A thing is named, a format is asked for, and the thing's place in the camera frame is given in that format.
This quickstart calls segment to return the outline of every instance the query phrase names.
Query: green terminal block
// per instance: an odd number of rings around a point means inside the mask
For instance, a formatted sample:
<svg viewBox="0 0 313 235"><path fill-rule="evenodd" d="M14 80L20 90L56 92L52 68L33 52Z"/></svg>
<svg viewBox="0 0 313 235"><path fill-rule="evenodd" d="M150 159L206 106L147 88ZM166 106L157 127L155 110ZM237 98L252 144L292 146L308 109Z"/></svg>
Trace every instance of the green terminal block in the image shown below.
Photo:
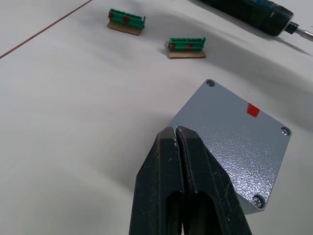
<svg viewBox="0 0 313 235"><path fill-rule="evenodd" d="M168 49L200 51L203 49L205 38L171 38L168 43Z"/></svg>
<svg viewBox="0 0 313 235"><path fill-rule="evenodd" d="M142 18L141 16L135 16L115 9L109 11L109 19L111 22L137 29L143 29L146 21L145 16Z"/></svg>

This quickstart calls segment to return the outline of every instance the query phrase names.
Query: screw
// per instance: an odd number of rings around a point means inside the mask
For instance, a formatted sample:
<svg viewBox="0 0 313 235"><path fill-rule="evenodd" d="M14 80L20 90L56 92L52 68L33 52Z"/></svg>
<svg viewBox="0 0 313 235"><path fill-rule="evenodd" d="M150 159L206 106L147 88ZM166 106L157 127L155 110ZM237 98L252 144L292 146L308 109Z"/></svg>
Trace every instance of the screw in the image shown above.
<svg viewBox="0 0 313 235"><path fill-rule="evenodd" d="M255 207L257 207L257 208L262 207L262 202L257 196L254 196L252 201L253 201L253 204L255 205Z"/></svg>
<svg viewBox="0 0 313 235"><path fill-rule="evenodd" d="M281 130L284 136L289 136L291 134L291 131L285 126L283 126Z"/></svg>
<svg viewBox="0 0 313 235"><path fill-rule="evenodd" d="M285 129L282 129L282 133L283 133L285 136L288 135L288 131L285 130Z"/></svg>

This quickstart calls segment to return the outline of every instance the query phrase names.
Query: textured gray surface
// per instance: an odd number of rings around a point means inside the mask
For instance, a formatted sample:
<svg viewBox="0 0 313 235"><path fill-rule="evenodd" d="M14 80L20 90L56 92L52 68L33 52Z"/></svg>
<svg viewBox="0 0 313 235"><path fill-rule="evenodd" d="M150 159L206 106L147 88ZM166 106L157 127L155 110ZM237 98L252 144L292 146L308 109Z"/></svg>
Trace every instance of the textured gray surface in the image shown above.
<svg viewBox="0 0 313 235"><path fill-rule="evenodd" d="M291 135L282 123L260 111L247 113L248 103L215 83L204 82L171 122L200 135L206 147L228 173L245 213L266 207ZM252 198L263 199L261 209Z"/></svg>

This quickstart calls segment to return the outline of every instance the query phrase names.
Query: power drill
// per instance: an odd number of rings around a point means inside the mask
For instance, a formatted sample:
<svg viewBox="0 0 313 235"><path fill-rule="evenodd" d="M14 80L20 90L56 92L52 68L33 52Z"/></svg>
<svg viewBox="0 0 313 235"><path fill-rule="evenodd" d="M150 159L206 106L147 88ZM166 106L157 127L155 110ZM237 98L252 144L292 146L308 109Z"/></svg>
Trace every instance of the power drill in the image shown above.
<svg viewBox="0 0 313 235"><path fill-rule="evenodd" d="M269 34L278 36L283 31L297 33L313 41L313 33L302 30L292 22L293 13L267 0L201 0L247 24Z"/></svg>

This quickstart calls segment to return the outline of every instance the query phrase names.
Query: red dot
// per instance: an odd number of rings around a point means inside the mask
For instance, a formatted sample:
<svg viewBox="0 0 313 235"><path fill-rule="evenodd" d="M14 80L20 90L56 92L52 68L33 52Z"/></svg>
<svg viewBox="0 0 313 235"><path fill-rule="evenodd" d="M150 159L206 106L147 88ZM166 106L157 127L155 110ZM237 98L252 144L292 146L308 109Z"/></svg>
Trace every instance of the red dot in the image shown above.
<svg viewBox="0 0 313 235"><path fill-rule="evenodd" d="M129 17L128 16L125 16L124 18L123 18L123 21L124 21L124 23L129 23Z"/></svg>

